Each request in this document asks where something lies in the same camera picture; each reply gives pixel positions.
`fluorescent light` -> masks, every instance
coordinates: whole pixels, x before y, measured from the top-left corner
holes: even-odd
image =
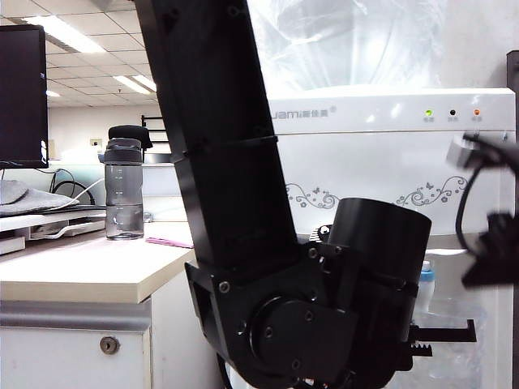
[[[139,81],[144,86],[150,88],[152,91],[154,91],[154,92],[157,91],[156,84],[153,81],[151,81],[148,77],[144,77],[143,75],[132,75],[132,77],[134,79],[136,79],[137,81]]]
[[[131,81],[129,78],[125,77],[124,75],[115,75],[114,78],[119,83],[124,83],[127,87],[133,89],[134,91],[138,93],[142,93],[143,95],[149,95],[149,90],[144,89],[140,85],[138,85],[136,82]]]
[[[24,18],[27,23],[43,26],[45,32],[81,53],[104,53],[106,50],[56,16]]]

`desk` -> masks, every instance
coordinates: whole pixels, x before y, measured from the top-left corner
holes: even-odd
[[[144,233],[191,240],[187,223]],[[193,258],[104,231],[0,257],[2,389],[222,388],[183,271]],[[105,337],[120,343],[115,354]]]

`butterfly pattern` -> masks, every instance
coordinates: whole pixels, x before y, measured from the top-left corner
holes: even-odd
[[[441,187],[436,188],[430,182],[427,182],[425,188],[419,186],[411,193],[405,196],[400,196],[398,200],[395,201],[395,204],[401,205],[402,207],[410,204],[421,207],[433,204],[438,200],[442,203],[446,203],[453,195],[457,195],[465,190],[466,185],[467,180],[462,176],[449,177]]]
[[[330,194],[328,190],[321,190],[318,186],[306,192],[300,185],[295,183],[286,184],[286,194],[289,201],[295,201],[299,207],[316,207],[321,209],[332,209],[339,203],[339,198]]]

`white wall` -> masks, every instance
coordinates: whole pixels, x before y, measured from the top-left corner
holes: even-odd
[[[49,142],[54,142],[56,157],[67,163],[97,162],[97,149],[90,146],[90,139],[103,139],[104,149],[110,127],[140,125],[141,115],[161,116],[161,111],[158,105],[52,108]]]
[[[442,45],[441,86],[506,86],[506,54],[519,49],[519,1],[450,0]]]

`lock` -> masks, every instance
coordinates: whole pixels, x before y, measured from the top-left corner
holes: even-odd
[[[99,346],[101,347],[101,351],[105,354],[112,355],[115,354],[120,347],[119,341],[112,336],[105,336],[99,342]]]

